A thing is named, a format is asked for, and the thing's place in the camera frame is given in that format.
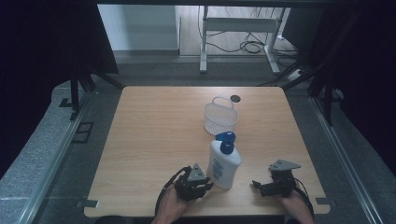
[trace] bottle label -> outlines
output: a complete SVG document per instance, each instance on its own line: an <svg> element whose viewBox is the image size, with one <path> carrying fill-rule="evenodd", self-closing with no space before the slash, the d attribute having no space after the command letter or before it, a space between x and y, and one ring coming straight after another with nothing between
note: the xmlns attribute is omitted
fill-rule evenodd
<svg viewBox="0 0 396 224"><path fill-rule="evenodd" d="M216 159L213 162L213 177L219 180L222 177L224 166L221 165Z"/></svg>

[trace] white wall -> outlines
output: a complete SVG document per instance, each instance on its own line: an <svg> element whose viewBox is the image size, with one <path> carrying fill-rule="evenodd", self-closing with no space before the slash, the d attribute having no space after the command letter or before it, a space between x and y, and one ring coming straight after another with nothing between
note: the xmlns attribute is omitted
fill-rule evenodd
<svg viewBox="0 0 396 224"><path fill-rule="evenodd" d="M178 49L175 6L98 7L113 50Z"/></svg>

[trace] blue pump cap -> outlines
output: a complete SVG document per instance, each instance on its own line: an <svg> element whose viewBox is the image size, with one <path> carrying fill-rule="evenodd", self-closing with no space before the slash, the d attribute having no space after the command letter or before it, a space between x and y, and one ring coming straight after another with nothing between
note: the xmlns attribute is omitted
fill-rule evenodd
<svg viewBox="0 0 396 224"><path fill-rule="evenodd" d="M232 142L221 142L220 151L223 154L230 155L233 153L233 143Z"/></svg>
<svg viewBox="0 0 396 224"><path fill-rule="evenodd" d="M235 141L235 138L236 138L236 136L235 136L235 133L233 133L233 132L216 134L217 141L233 143Z"/></svg>

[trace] metal frame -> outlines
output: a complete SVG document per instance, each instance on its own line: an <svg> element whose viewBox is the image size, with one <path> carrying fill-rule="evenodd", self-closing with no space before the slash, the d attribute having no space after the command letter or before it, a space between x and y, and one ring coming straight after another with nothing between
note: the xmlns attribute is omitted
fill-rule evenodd
<svg viewBox="0 0 396 224"><path fill-rule="evenodd" d="M267 55L268 62L271 65L272 71L275 75L280 73L276 60L272 53L276 41L277 33L279 32L282 23L285 8L276 19L247 19L247 18L208 18L208 6L204 8L203 16L203 34L201 44L201 60L200 72L206 73L207 71L207 47L206 47L206 32L207 31L232 31L232 32L260 32L271 33L268 45L264 46L265 54Z"/></svg>

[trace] small round object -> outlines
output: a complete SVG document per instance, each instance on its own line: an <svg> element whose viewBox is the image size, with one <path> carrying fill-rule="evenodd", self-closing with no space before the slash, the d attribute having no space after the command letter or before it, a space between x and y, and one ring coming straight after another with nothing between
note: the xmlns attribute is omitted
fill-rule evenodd
<svg viewBox="0 0 396 224"><path fill-rule="evenodd" d="M234 102L234 103L238 103L238 102L241 101L241 97L239 97L238 95L232 95L232 96L230 97L230 100L231 100L232 102Z"/></svg>

